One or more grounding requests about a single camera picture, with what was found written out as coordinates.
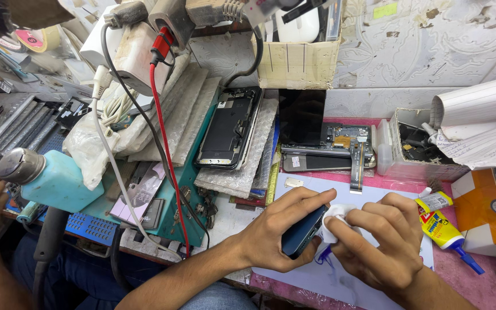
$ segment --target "red braided cable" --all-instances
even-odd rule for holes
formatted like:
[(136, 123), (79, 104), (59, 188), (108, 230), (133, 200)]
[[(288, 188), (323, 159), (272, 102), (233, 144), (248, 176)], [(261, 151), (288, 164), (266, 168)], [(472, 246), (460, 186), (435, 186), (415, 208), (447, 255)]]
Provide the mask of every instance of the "red braided cable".
[(160, 123), (160, 131), (162, 133), (162, 138), (164, 139), (164, 148), (166, 150), (166, 159), (168, 161), (168, 166), (170, 168), (171, 180), (175, 187), (175, 199), (177, 200), (177, 210), (179, 211), (179, 219), (181, 220), (181, 227), (183, 228), (183, 234), (185, 235), (185, 244), (187, 246), (187, 257), (189, 257), (189, 237), (187, 236), (187, 229), (185, 229), (185, 223), (183, 222), (183, 212), (181, 210), (181, 196), (179, 195), (179, 186), (177, 185), (177, 180), (175, 179), (174, 165), (171, 162), (170, 149), (168, 147), (168, 136), (166, 135), (166, 130), (164, 129), (164, 119), (162, 118), (162, 109), (160, 108), (160, 100), (158, 99), (158, 93), (156, 92), (156, 85), (154, 83), (154, 64), (150, 64), (150, 88), (152, 89), (152, 95), (154, 96), (154, 103), (156, 104), (156, 114), (158, 114), (158, 123)]

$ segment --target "glue tube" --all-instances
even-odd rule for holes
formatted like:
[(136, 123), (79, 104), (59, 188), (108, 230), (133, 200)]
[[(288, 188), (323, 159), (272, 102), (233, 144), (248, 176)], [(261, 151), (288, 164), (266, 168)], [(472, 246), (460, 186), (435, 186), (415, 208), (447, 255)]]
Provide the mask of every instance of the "glue tube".
[(422, 230), (429, 236), (442, 250), (455, 250), (460, 259), (468, 266), (472, 267), (479, 275), (485, 271), (476, 263), (474, 258), (467, 254), (463, 249), (464, 237), (451, 224), (440, 211), (422, 213), (420, 215)]

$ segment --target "black cable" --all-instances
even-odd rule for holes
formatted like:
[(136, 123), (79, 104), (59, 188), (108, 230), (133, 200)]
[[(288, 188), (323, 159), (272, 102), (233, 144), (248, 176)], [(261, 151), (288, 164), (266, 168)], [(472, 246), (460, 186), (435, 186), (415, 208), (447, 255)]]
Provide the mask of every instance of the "black cable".
[(261, 30), (259, 26), (255, 26), (253, 29), (254, 33), (256, 34), (256, 60), (254, 60), (252, 66), (250, 69), (246, 71), (241, 71), (227, 80), (227, 82), (224, 84), (225, 87), (228, 87), (229, 84), (234, 81), (238, 77), (247, 77), (248, 75), (252, 75), (252, 73), (256, 72), (256, 69), (259, 66), (259, 63), (261, 62), (262, 57), (264, 56), (264, 38), (263, 35), (261, 34)]
[(174, 188), (174, 190), (179, 192), (181, 202), (187, 207), (187, 209), (189, 210), (189, 213), (195, 219), (195, 222), (200, 226), (200, 228), (202, 230), (204, 230), (204, 233), (206, 233), (206, 235), (208, 236), (207, 249), (209, 249), (210, 248), (210, 234), (208, 233), (208, 229), (206, 229), (204, 227), (204, 224), (202, 224), (202, 222), (198, 219), (198, 217), (195, 214), (195, 211), (192, 209), (191, 204), (189, 203), (189, 201), (187, 200), (187, 198), (185, 197), (183, 192), (181, 192), (179, 189), (175, 188), (174, 184), (171, 181), (172, 179), (171, 179), (170, 167), (168, 166), (168, 161), (166, 160), (166, 152), (164, 151), (162, 143), (160, 143), (160, 139), (157, 136), (156, 129), (154, 128), (154, 126), (150, 122), (150, 119), (148, 118), (147, 114), (139, 106), (139, 103), (137, 103), (137, 101), (135, 100), (133, 95), (129, 92), (128, 88), (126, 87), (126, 85), (124, 84), (124, 82), (122, 80), (122, 77), (118, 74), (118, 72), (116, 71), (116, 68), (114, 67), (114, 63), (112, 61), (112, 58), (110, 57), (108, 46), (106, 44), (106, 30), (108, 29), (109, 26), (110, 26), (110, 23), (104, 24), (102, 26), (102, 31), (101, 31), (102, 53), (105, 55), (105, 60), (108, 63), (108, 66), (110, 67), (110, 69), (112, 70), (114, 75), (116, 76), (116, 78), (118, 79), (118, 81), (120, 82), (120, 85), (126, 91), (126, 94), (129, 96), (129, 98), (131, 99), (131, 101), (133, 102), (133, 104), (135, 105), (137, 110), (139, 110), (139, 112), (141, 113), (141, 115), (143, 116), (145, 121), (147, 122), (147, 124), (150, 128), (150, 131), (152, 132), (152, 138), (154, 139), (154, 143), (156, 143), (156, 148), (158, 149), (158, 152), (160, 153), (160, 157), (162, 158), (162, 165), (164, 166), (164, 173), (166, 174), (166, 177), (168, 178), (168, 181), (170, 182), (170, 184)]
[(126, 293), (129, 293), (135, 288), (129, 283), (118, 266), (118, 263), (120, 262), (120, 240), (122, 239), (123, 231), (124, 229), (116, 227), (116, 231), (114, 232), (112, 245), (110, 246), (110, 266), (112, 267), (112, 273), (116, 282), (118, 282), (118, 285), (126, 291)]
[[(22, 227), (24, 227), (24, 229), (25, 229), (27, 232), (31, 233), (31, 234), (32, 234), (32, 235), (34, 235), (34, 236), (39, 236), (39, 235), (40, 235), (40, 234), (36, 233), (35, 231), (33, 231), (30, 227), (28, 227), (28, 224), (26, 224), (26, 219), (25, 219), (25, 218), (23, 218), (23, 219), (22, 219)], [(74, 248), (74, 249), (76, 249), (76, 250), (78, 250), (78, 251), (82, 252), (82, 253), (83, 253), (83, 254), (85, 254), (85, 255), (89, 255), (89, 256), (91, 256), (91, 257), (98, 257), (97, 255), (93, 255), (93, 254), (89, 253), (88, 251), (86, 251), (86, 250), (84, 250), (84, 249), (80, 248), (79, 246), (74, 245), (74, 244), (72, 244), (72, 243), (69, 243), (69, 242), (68, 242), (68, 241), (66, 241), (66, 240), (63, 240), (63, 241), (62, 241), (62, 243), (64, 243), (64, 244), (67, 244), (67, 245), (71, 246), (72, 248)]]
[(38, 261), (34, 271), (34, 288), (32, 289), (33, 295), (36, 296), (34, 300), (34, 309), (43, 310), (45, 308), (45, 275), (49, 270), (48, 261)]

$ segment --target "teal machine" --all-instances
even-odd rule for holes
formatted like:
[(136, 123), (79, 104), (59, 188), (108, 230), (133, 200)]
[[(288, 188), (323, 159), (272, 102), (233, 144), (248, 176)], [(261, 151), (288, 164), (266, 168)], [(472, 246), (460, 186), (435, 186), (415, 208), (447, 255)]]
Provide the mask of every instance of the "teal machine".
[[(185, 159), (185, 164), (182, 167), (175, 168), (177, 185), (185, 197), (189, 200), (192, 209), (195, 211), (195, 215), (207, 227), (211, 227), (213, 225), (211, 223), (211, 221), (213, 221), (212, 215), (215, 211), (217, 211), (217, 209), (215, 209), (215, 204), (213, 203), (215, 201), (215, 197), (213, 196), (212, 191), (199, 189), (194, 185), (193, 182), (198, 175), (199, 169), (193, 165), (193, 159), (198, 152), (198, 147), (200, 146), (208, 125), (210, 124), (210, 119), (212, 118), (213, 111), (216, 108), (219, 94), (220, 89), (218, 88), (191, 150)], [(114, 175), (113, 170), (107, 169), (106, 173), (102, 177), (103, 187), (108, 189), (115, 179), (116, 176)], [(145, 229), (146, 232), (184, 243), (185, 236), (183, 235), (183, 229), (181, 228), (181, 222), (179, 220), (179, 215), (177, 214), (175, 190), (167, 178), (160, 186), (158, 192), (156, 192), (155, 198), (164, 199), (162, 213), (160, 214), (158, 227), (155, 229)], [(109, 215), (109, 211), (114, 206), (114, 203), (115, 201), (110, 201), (105, 197), (105, 194), (103, 194), (90, 205), (81, 210), (81, 213), (120, 224), (120, 220), (118, 218)], [(194, 245), (195, 247), (200, 247), (202, 245), (204, 231), (200, 228), (200, 226), (198, 226), (195, 219), (191, 217), (189, 210), (185, 205), (181, 204), (181, 210), (183, 212), (185, 229), (187, 230), (187, 235), (189, 236), (189, 244)]]

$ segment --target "white cable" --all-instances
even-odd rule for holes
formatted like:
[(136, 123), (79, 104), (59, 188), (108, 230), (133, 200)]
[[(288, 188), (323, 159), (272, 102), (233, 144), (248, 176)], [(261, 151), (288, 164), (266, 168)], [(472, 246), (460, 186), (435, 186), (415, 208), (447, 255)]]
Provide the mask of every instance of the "white cable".
[[(136, 90), (131, 88), (130, 93), (134, 98), (139, 95)], [(110, 128), (110, 125), (123, 121), (128, 116), (129, 109), (131, 109), (132, 105), (133, 101), (131, 101), (127, 93), (123, 93), (120, 96), (114, 95), (112, 99), (105, 103), (101, 115), (101, 123), (103, 126), (106, 126), (105, 136), (110, 137), (112, 135), (113, 131)]]
[(181, 256), (179, 256), (179, 254), (177, 254), (176, 252), (161, 245), (160, 243), (154, 241), (152, 238), (150, 238), (148, 236), (147, 232), (144, 230), (143, 226), (141, 225), (141, 222), (139, 222), (139, 219), (137, 218), (137, 215), (135, 214), (135, 212), (133, 210), (133, 206), (131, 204), (131, 201), (129, 201), (129, 196), (127, 194), (126, 187), (123, 184), (122, 176), (120, 175), (120, 170), (118, 169), (118, 165), (116, 164), (116, 161), (114, 160), (114, 155), (112, 154), (112, 150), (110, 150), (110, 146), (107, 143), (106, 138), (102, 132), (101, 126), (99, 124), (99, 117), (97, 116), (97, 108), (96, 108), (97, 107), (97, 101), (100, 99), (100, 96), (102, 95), (102, 92), (104, 91), (104, 89), (102, 91), (101, 91), (101, 89), (99, 89), (99, 88), (104, 88), (104, 86), (100, 86), (100, 82), (97, 79), (98, 76), (104, 75), (104, 69), (102, 69), (101, 67), (106, 69), (106, 74), (108, 74), (108, 71), (109, 71), (108, 68), (103, 66), (103, 65), (100, 65), (97, 68), (97, 72), (95, 73), (95, 85), (94, 85), (94, 91), (93, 91), (93, 111), (92, 111), (92, 113), (93, 113), (93, 118), (94, 118), (94, 122), (95, 122), (95, 128), (97, 129), (97, 133), (99, 134), (99, 137), (101, 138), (102, 145), (104, 145), (104, 147), (106, 149), (106, 153), (108, 154), (108, 158), (110, 159), (110, 163), (112, 164), (112, 167), (114, 169), (114, 173), (116, 174), (116, 179), (118, 180), (118, 185), (120, 186), (120, 189), (122, 190), (122, 194), (123, 194), (124, 199), (126, 200), (127, 207), (129, 208), (129, 212), (131, 213), (131, 216), (133, 217), (135, 224), (137, 225), (137, 228), (139, 228), (139, 231), (141, 231), (141, 234), (143, 234), (143, 236), (145, 238), (147, 238), (148, 241), (154, 243), (158, 248), (165, 250), (165, 251), (168, 251), (169, 253), (175, 255), (181, 261), (181, 260), (183, 260), (183, 258)]

